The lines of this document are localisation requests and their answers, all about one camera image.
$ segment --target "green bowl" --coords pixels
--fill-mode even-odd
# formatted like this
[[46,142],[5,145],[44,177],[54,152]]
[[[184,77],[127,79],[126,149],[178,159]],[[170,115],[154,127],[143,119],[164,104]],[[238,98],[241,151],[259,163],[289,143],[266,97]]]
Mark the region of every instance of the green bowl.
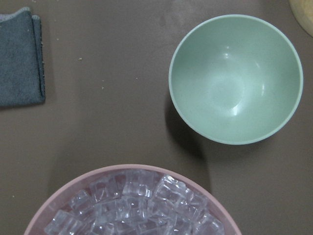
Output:
[[225,15],[191,30],[170,65],[175,108],[213,141],[248,144],[280,130],[303,89],[299,56],[279,29],[252,16]]

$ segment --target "pink bowl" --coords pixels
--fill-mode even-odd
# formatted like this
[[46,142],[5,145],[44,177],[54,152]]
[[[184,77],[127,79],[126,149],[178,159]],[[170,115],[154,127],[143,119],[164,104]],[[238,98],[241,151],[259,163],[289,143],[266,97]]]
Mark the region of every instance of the pink bowl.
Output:
[[231,218],[225,208],[204,188],[190,179],[156,166],[141,164],[122,164],[112,165],[97,170],[90,171],[84,175],[70,181],[59,190],[57,190],[48,200],[39,208],[35,216],[30,221],[24,235],[45,235],[44,228],[53,219],[56,212],[63,207],[79,190],[87,188],[89,183],[99,177],[109,174],[112,171],[124,169],[145,169],[169,174],[179,181],[184,182],[189,188],[198,190],[209,199],[211,212],[224,224],[225,235],[241,235],[239,228]]

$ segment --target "brown table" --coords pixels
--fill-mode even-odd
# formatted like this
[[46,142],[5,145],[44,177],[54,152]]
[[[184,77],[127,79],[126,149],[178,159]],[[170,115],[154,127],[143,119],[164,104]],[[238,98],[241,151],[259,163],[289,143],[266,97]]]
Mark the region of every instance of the brown table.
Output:
[[[42,19],[46,102],[0,109],[0,234],[22,234],[71,179],[125,163],[191,178],[245,235],[313,234],[313,38],[287,0],[2,0],[0,11],[26,5]],[[304,70],[292,119],[271,138],[243,146],[193,132],[168,91],[184,35],[234,13],[282,30]]]

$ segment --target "green bowl rim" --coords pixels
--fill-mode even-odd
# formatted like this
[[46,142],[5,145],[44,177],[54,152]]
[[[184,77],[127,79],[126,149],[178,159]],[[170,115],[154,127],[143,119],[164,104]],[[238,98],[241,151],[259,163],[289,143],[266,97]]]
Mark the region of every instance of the green bowl rim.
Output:
[[[182,46],[182,44],[186,41],[186,39],[192,34],[194,33],[198,28],[202,27],[203,25],[205,24],[208,24],[212,21],[216,21],[216,20],[219,20],[219,19],[223,19],[223,18],[246,18],[246,19],[250,19],[250,20],[254,20],[254,21],[258,21],[264,25],[267,25],[269,26],[270,28],[274,29],[278,34],[280,34],[282,36],[282,38],[288,43],[289,47],[291,48],[291,50],[293,51],[293,54],[297,60],[297,63],[298,63],[298,68],[299,68],[299,79],[300,79],[300,86],[299,86],[299,91],[298,91],[298,97],[297,97],[297,100],[293,106],[293,109],[291,110],[291,112],[289,113],[289,115],[285,118],[285,120],[283,122],[281,122],[281,124],[279,126],[277,126],[275,129],[273,129],[272,131],[268,132],[267,134],[263,135],[263,136],[260,136],[258,138],[255,138],[255,139],[252,139],[252,140],[246,140],[246,141],[225,141],[225,140],[222,140],[222,139],[218,139],[218,138],[215,138],[213,136],[211,136],[210,134],[208,133],[204,133],[202,132],[201,130],[197,129],[194,127],[194,125],[184,116],[184,114],[182,113],[182,111],[179,109],[179,106],[175,100],[175,97],[174,97],[174,94],[173,94],[173,87],[172,87],[172,69],[173,69],[173,64],[174,64],[174,61],[175,61],[175,58],[176,58],[176,54],[178,53],[180,47]],[[205,22],[202,22],[201,24],[197,25],[196,27],[194,27],[189,33],[187,33],[187,35],[181,40],[181,42],[179,43],[179,45],[177,46],[174,54],[173,54],[173,57],[172,57],[172,60],[171,60],[171,64],[170,64],[170,69],[169,69],[169,90],[170,90],[170,95],[171,95],[171,99],[172,99],[172,102],[178,112],[178,114],[180,115],[180,117],[194,130],[196,131],[197,133],[199,133],[200,135],[210,139],[210,140],[213,140],[213,141],[216,141],[216,142],[219,142],[219,143],[225,143],[225,144],[232,144],[232,145],[241,145],[241,144],[249,144],[249,143],[255,143],[255,142],[258,142],[258,141],[261,141],[261,140],[264,140],[270,136],[272,136],[273,134],[275,134],[276,132],[278,132],[290,119],[291,117],[293,116],[294,112],[296,111],[298,105],[299,105],[299,102],[300,102],[300,99],[301,99],[301,95],[302,95],[302,91],[303,91],[303,70],[302,70],[302,65],[301,65],[301,61],[300,61],[300,58],[299,58],[299,55],[296,51],[296,49],[294,48],[293,44],[291,43],[291,41],[287,38],[287,36],[282,33],[277,27],[273,26],[272,24],[270,24],[269,22],[266,22],[262,19],[259,19],[257,17],[254,17],[254,16],[248,16],[248,15],[241,15],[241,14],[230,14],[230,15],[222,15],[222,16],[217,16],[217,17],[214,17],[214,18],[211,18]]]

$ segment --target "cloth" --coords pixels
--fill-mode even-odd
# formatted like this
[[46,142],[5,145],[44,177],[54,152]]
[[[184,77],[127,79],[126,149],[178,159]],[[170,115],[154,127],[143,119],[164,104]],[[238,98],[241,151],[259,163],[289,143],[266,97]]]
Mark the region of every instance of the cloth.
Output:
[[41,20],[24,7],[0,14],[0,106],[45,101]]

